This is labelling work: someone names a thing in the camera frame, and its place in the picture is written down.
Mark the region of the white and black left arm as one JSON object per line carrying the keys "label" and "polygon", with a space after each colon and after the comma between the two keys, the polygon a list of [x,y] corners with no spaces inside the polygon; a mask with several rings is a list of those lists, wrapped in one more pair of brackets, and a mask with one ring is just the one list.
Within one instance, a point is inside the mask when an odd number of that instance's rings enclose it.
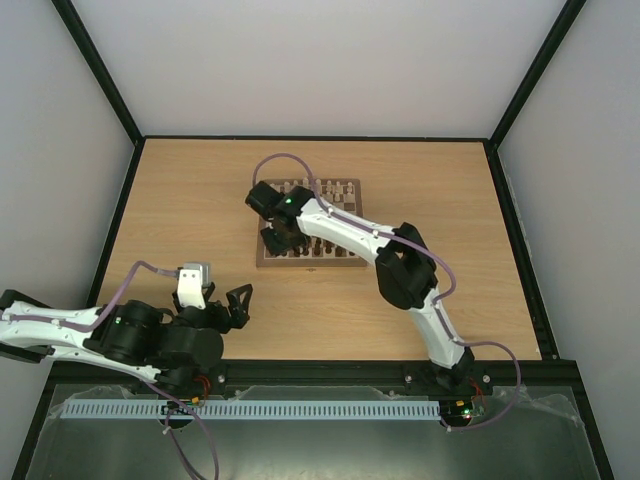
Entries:
{"label": "white and black left arm", "polygon": [[246,325],[252,294],[252,285],[242,285],[227,292],[226,304],[206,301],[202,309],[129,300],[100,321],[104,306],[54,310],[8,289],[1,296],[1,354],[98,366],[189,396],[220,375],[223,336]]}

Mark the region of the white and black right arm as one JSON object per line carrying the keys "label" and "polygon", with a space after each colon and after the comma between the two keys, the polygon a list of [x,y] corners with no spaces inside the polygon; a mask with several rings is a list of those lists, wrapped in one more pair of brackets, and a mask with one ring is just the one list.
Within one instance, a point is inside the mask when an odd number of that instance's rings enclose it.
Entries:
{"label": "white and black right arm", "polygon": [[246,204],[267,222],[261,236],[273,255],[302,249],[316,237],[373,265],[383,299],[411,315],[427,347],[433,381],[450,392],[470,381],[473,353],[449,320],[436,259],[413,225],[376,224],[316,198],[308,188],[281,193],[264,181],[250,190]]}

